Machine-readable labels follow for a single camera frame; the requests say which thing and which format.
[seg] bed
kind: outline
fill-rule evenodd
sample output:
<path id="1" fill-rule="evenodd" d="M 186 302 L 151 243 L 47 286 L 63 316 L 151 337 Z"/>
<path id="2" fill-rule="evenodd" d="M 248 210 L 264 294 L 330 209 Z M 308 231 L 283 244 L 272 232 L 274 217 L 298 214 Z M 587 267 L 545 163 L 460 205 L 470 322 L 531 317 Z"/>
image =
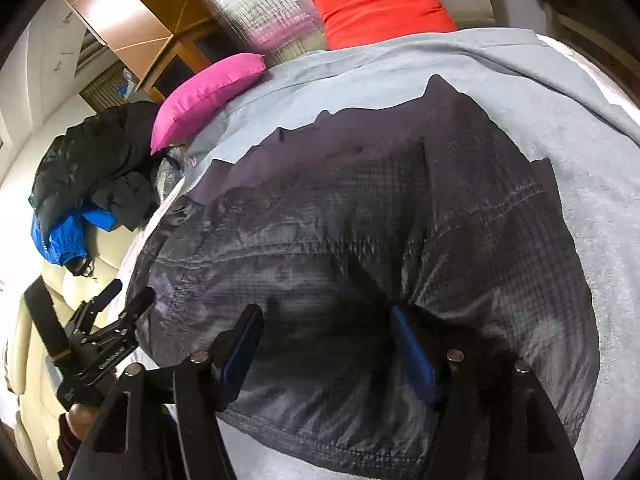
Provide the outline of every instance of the bed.
<path id="1" fill-rule="evenodd" d="M 416 98 L 436 73 L 475 99 L 529 160 L 552 161 L 600 339 L 600 373 L 575 450 L 586 479 L 612 479 L 640 438 L 640 111 L 596 67 L 553 40 L 497 28 L 417 34 L 311 52 L 272 68 L 193 140 L 194 166 L 136 239 L 119 277 L 128 282 L 145 237 L 212 160 L 235 163 L 277 127 L 309 124 L 322 110 L 386 108 Z M 121 309 L 114 302 L 110 317 Z M 121 366 L 132 360 L 154 367 L 140 349 Z M 268 449 L 226 424 L 222 433 L 238 478 L 348 477 Z"/>

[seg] blue jacket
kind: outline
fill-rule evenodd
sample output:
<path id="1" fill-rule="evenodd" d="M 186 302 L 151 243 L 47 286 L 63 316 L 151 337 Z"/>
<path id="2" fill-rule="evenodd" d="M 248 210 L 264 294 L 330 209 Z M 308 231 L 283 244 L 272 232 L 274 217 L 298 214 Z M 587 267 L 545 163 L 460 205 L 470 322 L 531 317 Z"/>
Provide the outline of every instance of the blue jacket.
<path id="1" fill-rule="evenodd" d="M 36 214 L 31 221 L 31 239 L 38 252 L 49 263 L 64 266 L 74 258 L 86 258 L 88 253 L 84 246 L 82 218 L 96 227 L 109 231 L 116 223 L 114 216 L 96 207 L 73 209 L 66 218 L 57 225 L 49 235 L 49 243 L 42 240 L 42 232 Z"/>

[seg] person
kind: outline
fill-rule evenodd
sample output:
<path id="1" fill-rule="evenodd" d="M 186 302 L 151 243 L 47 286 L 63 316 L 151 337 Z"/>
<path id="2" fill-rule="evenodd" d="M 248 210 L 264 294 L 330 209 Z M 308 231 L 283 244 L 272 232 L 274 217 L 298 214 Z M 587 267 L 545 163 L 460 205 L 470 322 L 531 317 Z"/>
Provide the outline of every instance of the person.
<path id="1" fill-rule="evenodd" d="M 82 441 L 91 431 L 98 418 L 98 408 L 85 404 L 74 404 L 68 412 L 60 415 L 60 436 L 58 452 L 62 458 L 62 471 L 58 472 L 60 480 L 66 480 L 71 465 L 78 454 Z"/>

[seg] beige leather seat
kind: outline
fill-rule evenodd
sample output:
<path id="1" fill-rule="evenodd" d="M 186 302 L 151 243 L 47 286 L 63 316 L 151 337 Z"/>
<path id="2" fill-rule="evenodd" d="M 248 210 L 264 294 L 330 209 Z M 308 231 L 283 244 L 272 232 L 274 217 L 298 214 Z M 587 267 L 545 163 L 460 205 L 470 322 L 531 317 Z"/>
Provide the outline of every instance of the beige leather seat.
<path id="1" fill-rule="evenodd" d="M 91 277 L 75 277 L 64 267 L 43 262 L 42 276 L 64 325 L 82 301 L 90 300 L 116 277 L 136 232 L 120 227 L 112 232 L 89 228 L 85 241 L 94 257 Z M 105 325 L 107 310 L 95 325 Z M 9 384 L 19 399 L 15 437 L 18 450 L 40 480 L 58 480 L 62 460 L 58 453 L 58 417 L 64 409 L 56 399 L 45 370 L 46 353 L 31 317 L 20 299 L 14 336 L 8 348 Z"/>

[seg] red pillow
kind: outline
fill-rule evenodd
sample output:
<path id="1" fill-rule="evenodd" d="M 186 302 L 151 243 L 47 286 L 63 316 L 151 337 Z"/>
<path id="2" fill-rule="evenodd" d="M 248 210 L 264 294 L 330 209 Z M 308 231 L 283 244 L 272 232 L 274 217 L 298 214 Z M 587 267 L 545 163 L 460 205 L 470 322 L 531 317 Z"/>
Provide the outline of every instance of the red pillow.
<path id="1" fill-rule="evenodd" d="M 330 50 L 458 30 L 440 0 L 312 0 Z"/>

